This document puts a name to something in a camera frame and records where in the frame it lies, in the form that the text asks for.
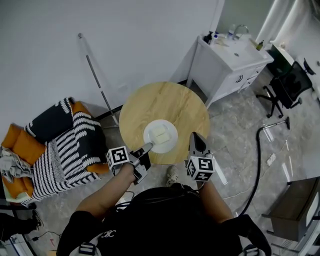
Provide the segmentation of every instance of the hand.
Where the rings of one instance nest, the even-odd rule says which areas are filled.
[[[124,180],[128,181],[130,184],[136,180],[134,166],[130,163],[124,163],[117,175],[122,176]]]

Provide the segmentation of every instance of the shoe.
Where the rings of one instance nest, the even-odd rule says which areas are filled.
[[[39,230],[40,227],[44,226],[43,221],[40,219],[39,214],[36,210],[32,210],[32,219],[36,221],[36,229]]]
[[[178,168],[171,165],[166,169],[166,187],[171,187],[172,184],[178,182]]]

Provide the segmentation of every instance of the faucet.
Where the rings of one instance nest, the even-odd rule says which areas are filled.
[[[238,31],[238,29],[239,29],[240,27],[245,27],[245,28],[246,28],[246,33],[247,33],[247,34],[249,33],[248,27],[247,27],[246,25],[240,24],[240,25],[238,25],[238,26],[235,28],[235,30],[234,30],[234,33],[233,33],[233,36],[232,36],[232,39],[233,39],[233,40],[235,40],[236,38],[237,38],[237,39],[240,39],[240,37],[242,36],[242,35],[241,35],[240,37],[237,37],[237,31]]]

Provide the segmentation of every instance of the table top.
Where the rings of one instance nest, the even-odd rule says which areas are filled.
[[[171,122],[178,141],[167,153],[149,152],[151,163],[170,165],[187,159],[192,132],[206,138],[210,130],[209,113],[202,100],[189,88],[173,82],[155,82],[136,90],[123,105],[119,128],[130,150],[145,144],[146,126],[158,119]]]

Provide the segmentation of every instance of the soap bottle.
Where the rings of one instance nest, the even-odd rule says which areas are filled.
[[[262,46],[264,46],[264,40],[262,40],[262,41],[256,46],[256,49],[257,49],[258,51],[260,51],[261,48],[262,48]]]
[[[215,33],[214,36],[213,36],[213,39],[211,41],[211,45],[214,45],[216,43],[216,40],[218,39],[218,34]]]
[[[209,31],[209,34],[203,37],[203,41],[205,41],[208,45],[210,45],[212,40],[212,31]]]
[[[232,36],[233,36],[234,33],[235,33],[235,30],[236,30],[236,24],[232,24],[232,25],[229,27],[228,34],[226,35],[226,38],[231,39]]]

